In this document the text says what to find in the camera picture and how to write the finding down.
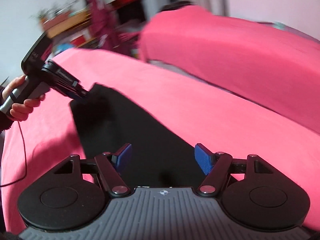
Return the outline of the pink rear mattress cover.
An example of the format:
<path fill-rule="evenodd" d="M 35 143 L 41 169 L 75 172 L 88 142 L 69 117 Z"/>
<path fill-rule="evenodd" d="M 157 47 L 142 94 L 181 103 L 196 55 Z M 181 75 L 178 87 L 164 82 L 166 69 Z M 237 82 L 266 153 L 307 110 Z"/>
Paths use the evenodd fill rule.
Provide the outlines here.
<path fill-rule="evenodd" d="M 157 13 L 139 42 L 160 61 L 319 131 L 319 44 L 198 5 Z"/>

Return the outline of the cluttered wooden shelf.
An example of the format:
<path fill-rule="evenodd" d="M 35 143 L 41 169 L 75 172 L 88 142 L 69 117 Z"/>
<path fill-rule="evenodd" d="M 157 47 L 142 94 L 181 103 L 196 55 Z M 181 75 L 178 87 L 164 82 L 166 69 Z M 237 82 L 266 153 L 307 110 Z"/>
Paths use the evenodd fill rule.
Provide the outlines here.
<path fill-rule="evenodd" d="M 63 11 L 57 15 L 47 13 L 39 19 L 43 31 L 53 42 L 53 54 L 69 48 L 96 48 L 98 39 L 93 34 L 91 13 L 87 10 Z"/>

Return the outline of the pink mattress cover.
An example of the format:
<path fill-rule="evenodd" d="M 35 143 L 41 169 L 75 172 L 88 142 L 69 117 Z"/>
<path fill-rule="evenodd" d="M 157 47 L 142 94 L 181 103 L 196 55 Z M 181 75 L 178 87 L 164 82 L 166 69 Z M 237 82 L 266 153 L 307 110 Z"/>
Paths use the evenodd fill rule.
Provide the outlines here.
<path fill-rule="evenodd" d="M 157 13 L 139 42 L 160 61 L 319 131 L 319 44 L 198 5 Z"/>
<path fill-rule="evenodd" d="M 100 83 L 143 107 L 190 145 L 236 158 L 257 154 L 301 186 L 311 200 L 304 224 L 319 229 L 319 134 L 273 111 L 192 78 L 104 50 L 69 49 L 54 61 L 86 88 Z M 2 189 L 5 227 L 18 234 L 24 222 L 20 193 L 70 154 L 84 156 L 69 99 L 55 91 L 27 121 L 5 134 Z"/>

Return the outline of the black pants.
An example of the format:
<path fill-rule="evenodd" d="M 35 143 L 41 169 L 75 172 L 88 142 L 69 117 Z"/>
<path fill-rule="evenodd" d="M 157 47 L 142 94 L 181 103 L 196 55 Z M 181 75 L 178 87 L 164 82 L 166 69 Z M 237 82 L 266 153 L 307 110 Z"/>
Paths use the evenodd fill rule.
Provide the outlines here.
<path fill-rule="evenodd" d="M 121 173 L 129 187 L 197 188 L 204 180 L 194 147 L 118 91 L 95 84 L 86 100 L 69 105 L 86 158 L 131 144 Z"/>

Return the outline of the pink front mattress cover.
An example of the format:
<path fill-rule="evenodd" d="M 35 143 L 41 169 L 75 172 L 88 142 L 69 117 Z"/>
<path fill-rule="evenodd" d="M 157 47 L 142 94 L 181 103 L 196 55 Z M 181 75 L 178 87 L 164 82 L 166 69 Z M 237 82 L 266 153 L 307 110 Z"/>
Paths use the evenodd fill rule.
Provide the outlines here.
<path fill-rule="evenodd" d="M 319 134 L 273 111 L 192 78 L 104 50 L 69 49 L 54 61 L 86 88 L 100 83 L 143 107 L 190 145 L 236 158 L 257 154 L 301 186 L 311 200 L 304 224 L 319 229 Z M 5 227 L 18 234 L 24 222 L 20 193 L 70 154 L 84 156 L 69 99 L 55 91 L 27 121 L 5 134 L 2 189 Z"/>

